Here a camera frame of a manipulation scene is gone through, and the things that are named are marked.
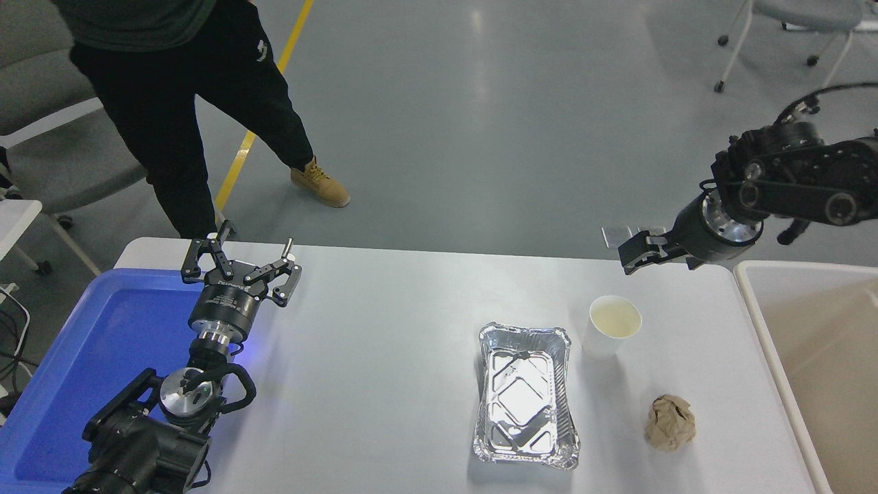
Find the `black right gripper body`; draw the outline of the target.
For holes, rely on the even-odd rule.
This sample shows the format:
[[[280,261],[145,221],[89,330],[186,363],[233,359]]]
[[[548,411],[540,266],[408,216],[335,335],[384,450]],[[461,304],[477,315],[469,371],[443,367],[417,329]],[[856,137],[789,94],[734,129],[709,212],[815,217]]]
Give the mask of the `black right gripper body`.
[[[746,223],[731,218],[717,194],[700,194],[678,213],[669,239],[694,269],[734,259],[746,250]]]

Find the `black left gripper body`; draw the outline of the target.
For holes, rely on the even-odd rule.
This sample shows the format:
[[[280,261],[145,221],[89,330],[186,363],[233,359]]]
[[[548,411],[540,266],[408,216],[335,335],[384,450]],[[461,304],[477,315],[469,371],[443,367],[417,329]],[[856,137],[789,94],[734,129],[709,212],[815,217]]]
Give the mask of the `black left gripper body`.
[[[204,288],[188,319],[194,331],[203,331],[207,323],[217,322],[225,323],[237,335],[250,334],[267,284],[264,281],[244,283],[244,278],[257,269],[251,263],[232,261],[230,266],[233,277],[229,281],[217,267],[204,275]]]

